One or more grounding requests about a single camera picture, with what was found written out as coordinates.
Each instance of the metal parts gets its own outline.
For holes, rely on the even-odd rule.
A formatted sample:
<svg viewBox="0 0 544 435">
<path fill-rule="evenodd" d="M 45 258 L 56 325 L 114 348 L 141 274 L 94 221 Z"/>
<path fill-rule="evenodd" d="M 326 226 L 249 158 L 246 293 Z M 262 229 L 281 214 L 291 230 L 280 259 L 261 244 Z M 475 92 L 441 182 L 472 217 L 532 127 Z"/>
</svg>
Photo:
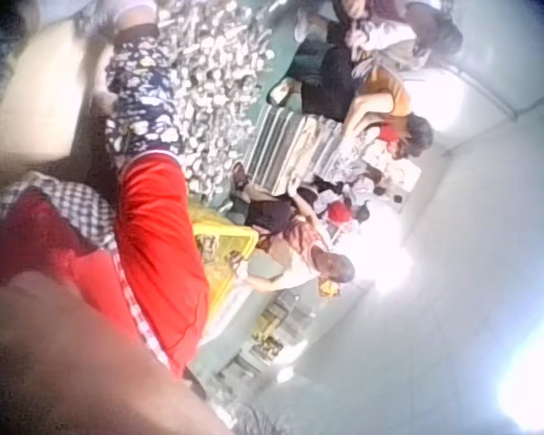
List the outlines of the metal parts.
<svg viewBox="0 0 544 435">
<path fill-rule="evenodd" d="M 161 6 L 186 179 L 190 192 L 211 198 L 223 191 L 254 130 L 247 111 L 258 96 L 257 75 L 274 56 L 268 49 L 271 31 L 234 0 L 168 0 Z"/>
</svg>

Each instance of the red fabric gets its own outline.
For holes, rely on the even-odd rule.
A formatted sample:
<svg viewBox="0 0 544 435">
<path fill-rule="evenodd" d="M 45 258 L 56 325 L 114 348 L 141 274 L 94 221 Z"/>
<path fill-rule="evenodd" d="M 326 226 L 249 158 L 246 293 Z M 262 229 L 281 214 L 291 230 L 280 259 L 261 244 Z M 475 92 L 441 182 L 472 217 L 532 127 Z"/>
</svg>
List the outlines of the red fabric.
<svg viewBox="0 0 544 435">
<path fill-rule="evenodd" d="M 353 213 L 343 202 L 336 201 L 328 206 L 328 218 L 340 225 L 349 222 L 353 218 Z"/>
<path fill-rule="evenodd" d="M 295 218 L 290 223 L 290 226 L 282 233 L 282 237 L 301 257 L 308 263 L 309 266 L 314 266 L 311 263 L 310 248 L 314 243 L 323 241 L 323 238 L 318 234 L 314 225 L 307 220 Z"/>
<path fill-rule="evenodd" d="M 167 156 L 135 162 L 121 181 L 116 236 L 127 281 L 181 376 L 208 317 L 209 284 L 189 219 L 185 179 Z M 85 300 L 140 340 L 110 253 L 92 252 L 42 194 L 24 194 L 0 230 L 0 285 L 24 270 L 74 281 Z"/>
<path fill-rule="evenodd" d="M 182 375 L 208 318 L 209 284 L 193 236 L 185 178 L 172 158 L 145 157 L 127 171 L 115 233 L 127 281 L 172 371 Z"/>
<path fill-rule="evenodd" d="M 395 129 L 389 125 L 384 124 L 381 127 L 381 132 L 379 133 L 379 136 L 377 139 L 384 140 L 385 142 L 396 142 L 399 140 L 399 135 L 395 131 Z"/>
<path fill-rule="evenodd" d="M 37 189 L 21 196 L 0 227 L 0 286 L 28 270 L 72 281 L 90 306 L 139 339 L 111 255 L 93 251 Z"/>
</svg>

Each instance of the red cap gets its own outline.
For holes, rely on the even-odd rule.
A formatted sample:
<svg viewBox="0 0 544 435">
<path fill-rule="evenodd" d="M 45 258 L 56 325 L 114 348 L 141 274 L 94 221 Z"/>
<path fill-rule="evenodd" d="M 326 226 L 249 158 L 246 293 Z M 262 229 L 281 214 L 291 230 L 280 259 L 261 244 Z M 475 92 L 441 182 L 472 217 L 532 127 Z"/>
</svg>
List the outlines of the red cap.
<svg viewBox="0 0 544 435">
<path fill-rule="evenodd" d="M 353 213 L 343 202 L 337 201 L 328 206 L 328 218 L 340 225 L 349 222 L 353 218 Z"/>
</svg>

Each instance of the ceiling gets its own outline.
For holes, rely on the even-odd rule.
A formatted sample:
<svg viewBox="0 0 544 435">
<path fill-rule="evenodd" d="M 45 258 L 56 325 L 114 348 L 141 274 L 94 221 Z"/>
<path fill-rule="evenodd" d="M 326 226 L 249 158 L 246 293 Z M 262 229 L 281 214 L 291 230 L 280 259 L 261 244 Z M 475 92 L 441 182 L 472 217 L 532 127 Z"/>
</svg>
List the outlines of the ceiling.
<svg viewBox="0 0 544 435">
<path fill-rule="evenodd" d="M 544 98 L 542 2 L 455 0 L 453 16 L 462 51 L 432 60 L 435 71 L 406 76 L 413 108 L 440 127 L 436 140 L 449 150 Z"/>
</svg>

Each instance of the yellow plastic crate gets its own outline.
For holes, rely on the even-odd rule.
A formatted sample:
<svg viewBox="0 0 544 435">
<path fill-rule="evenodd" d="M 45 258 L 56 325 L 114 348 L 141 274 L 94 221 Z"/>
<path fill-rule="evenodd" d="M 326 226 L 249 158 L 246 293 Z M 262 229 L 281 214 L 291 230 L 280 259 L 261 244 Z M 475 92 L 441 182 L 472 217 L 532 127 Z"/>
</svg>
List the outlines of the yellow plastic crate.
<svg viewBox="0 0 544 435">
<path fill-rule="evenodd" d="M 233 251 L 248 258 L 258 240 L 258 233 L 249 227 L 234 225 L 216 211 L 200 204 L 189 203 L 189 215 L 193 223 L 193 234 L 218 237 L 218 251 L 213 263 L 205 265 L 209 281 L 209 320 L 215 317 L 228 297 L 234 280 L 234 272 L 229 266 L 229 255 Z"/>
</svg>

